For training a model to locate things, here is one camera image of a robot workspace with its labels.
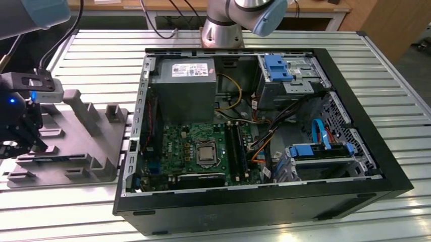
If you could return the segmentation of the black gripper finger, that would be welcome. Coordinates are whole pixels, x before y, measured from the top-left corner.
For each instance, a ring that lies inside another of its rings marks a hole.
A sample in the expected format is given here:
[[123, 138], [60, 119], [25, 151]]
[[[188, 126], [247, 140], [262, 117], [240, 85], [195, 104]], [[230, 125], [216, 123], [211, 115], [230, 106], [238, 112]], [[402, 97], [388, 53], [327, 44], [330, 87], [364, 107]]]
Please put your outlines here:
[[31, 100], [25, 100], [25, 109], [20, 121], [20, 136], [24, 139], [24, 144], [29, 145], [29, 150], [33, 152], [44, 152], [47, 144], [40, 138], [39, 130], [43, 128], [43, 118], [40, 104]]
[[8, 159], [27, 154], [31, 151], [31, 144], [17, 143], [12, 145], [12, 141], [1, 141], [1, 159]]

